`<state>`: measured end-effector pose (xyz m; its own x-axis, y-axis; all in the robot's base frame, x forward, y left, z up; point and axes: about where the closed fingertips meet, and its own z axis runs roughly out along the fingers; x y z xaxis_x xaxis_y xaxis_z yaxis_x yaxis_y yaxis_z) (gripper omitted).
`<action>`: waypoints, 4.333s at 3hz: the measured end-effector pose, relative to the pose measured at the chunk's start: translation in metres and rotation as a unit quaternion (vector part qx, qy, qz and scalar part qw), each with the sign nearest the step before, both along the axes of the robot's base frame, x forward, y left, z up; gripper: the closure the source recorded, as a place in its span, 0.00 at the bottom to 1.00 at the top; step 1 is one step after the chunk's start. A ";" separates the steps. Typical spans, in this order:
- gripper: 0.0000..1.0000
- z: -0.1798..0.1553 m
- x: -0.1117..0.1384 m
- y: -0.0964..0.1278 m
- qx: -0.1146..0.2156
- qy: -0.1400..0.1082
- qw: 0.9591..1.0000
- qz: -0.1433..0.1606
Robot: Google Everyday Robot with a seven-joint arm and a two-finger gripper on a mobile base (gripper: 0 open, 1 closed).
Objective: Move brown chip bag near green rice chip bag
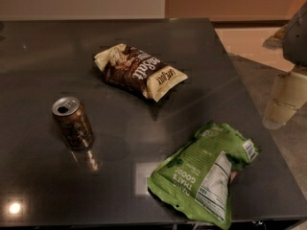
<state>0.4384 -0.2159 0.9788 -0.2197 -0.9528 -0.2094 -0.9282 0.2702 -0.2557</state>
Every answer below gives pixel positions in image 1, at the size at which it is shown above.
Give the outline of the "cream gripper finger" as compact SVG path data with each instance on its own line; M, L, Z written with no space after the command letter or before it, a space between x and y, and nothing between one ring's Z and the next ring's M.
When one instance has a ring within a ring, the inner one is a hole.
M295 66L292 71L275 78L262 121L264 127L279 129L285 126L306 103L307 68Z

